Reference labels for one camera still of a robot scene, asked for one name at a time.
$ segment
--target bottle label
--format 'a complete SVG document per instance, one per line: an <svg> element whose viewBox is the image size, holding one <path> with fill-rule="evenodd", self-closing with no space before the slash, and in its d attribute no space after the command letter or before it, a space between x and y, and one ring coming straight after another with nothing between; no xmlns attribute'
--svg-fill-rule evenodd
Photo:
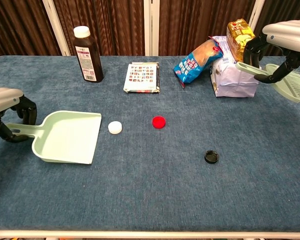
<svg viewBox="0 0 300 240"><path fill-rule="evenodd" d="M97 81L88 47L75 46L85 80Z"/></svg>

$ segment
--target light green dustpan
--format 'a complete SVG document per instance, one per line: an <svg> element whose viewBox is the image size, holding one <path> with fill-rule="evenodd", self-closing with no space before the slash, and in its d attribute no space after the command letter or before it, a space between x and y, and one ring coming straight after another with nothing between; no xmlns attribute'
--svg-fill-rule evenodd
<svg viewBox="0 0 300 240"><path fill-rule="evenodd" d="M6 126L16 135L34 138L32 151L43 161L91 164L100 125L100 113L56 111L41 125L9 123Z"/></svg>
<svg viewBox="0 0 300 240"><path fill-rule="evenodd" d="M254 66L250 66L243 62L237 62L235 67L243 72L256 75L264 74L271 75L279 67L278 65L269 63L265 66L265 70L261 70ZM295 103L300 103L300 74L296 72L291 72L285 76L281 81L276 83L270 83L270 85L282 96L293 101Z"/></svg>

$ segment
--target white bottle cap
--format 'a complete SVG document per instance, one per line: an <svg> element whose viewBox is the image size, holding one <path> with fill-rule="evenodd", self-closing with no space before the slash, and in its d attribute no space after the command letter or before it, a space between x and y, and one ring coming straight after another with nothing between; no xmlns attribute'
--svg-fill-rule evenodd
<svg viewBox="0 0 300 240"><path fill-rule="evenodd" d="M83 39L90 36L90 30L87 26L76 26L73 29L74 36L79 39Z"/></svg>
<svg viewBox="0 0 300 240"><path fill-rule="evenodd" d="M122 124L119 121L110 122L108 129L111 134L119 134L122 131Z"/></svg>

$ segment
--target brown curtain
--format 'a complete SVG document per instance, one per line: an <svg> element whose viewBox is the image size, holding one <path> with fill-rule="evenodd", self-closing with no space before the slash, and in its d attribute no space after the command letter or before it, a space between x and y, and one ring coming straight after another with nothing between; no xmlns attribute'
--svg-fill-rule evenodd
<svg viewBox="0 0 300 240"><path fill-rule="evenodd" d="M100 55L145 54L143 0L54 0L72 55L74 28L88 26Z"/></svg>
<svg viewBox="0 0 300 240"><path fill-rule="evenodd" d="M159 55L188 55L208 36L225 36L227 24L249 22L255 0L161 0Z"/></svg>
<svg viewBox="0 0 300 240"><path fill-rule="evenodd" d="M264 26L289 20L300 20L300 0L265 0L254 33L257 36ZM282 52L269 46L265 55L282 56Z"/></svg>
<svg viewBox="0 0 300 240"><path fill-rule="evenodd" d="M41 0L0 0L2 55L61 55Z"/></svg>

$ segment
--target bottle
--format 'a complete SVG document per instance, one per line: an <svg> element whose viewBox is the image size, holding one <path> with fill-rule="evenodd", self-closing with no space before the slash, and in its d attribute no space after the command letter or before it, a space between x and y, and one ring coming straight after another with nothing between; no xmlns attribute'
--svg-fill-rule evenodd
<svg viewBox="0 0 300 240"><path fill-rule="evenodd" d="M104 79L97 44L87 26L77 26L73 29L75 39L73 45L76 51L83 79L100 83Z"/></svg>

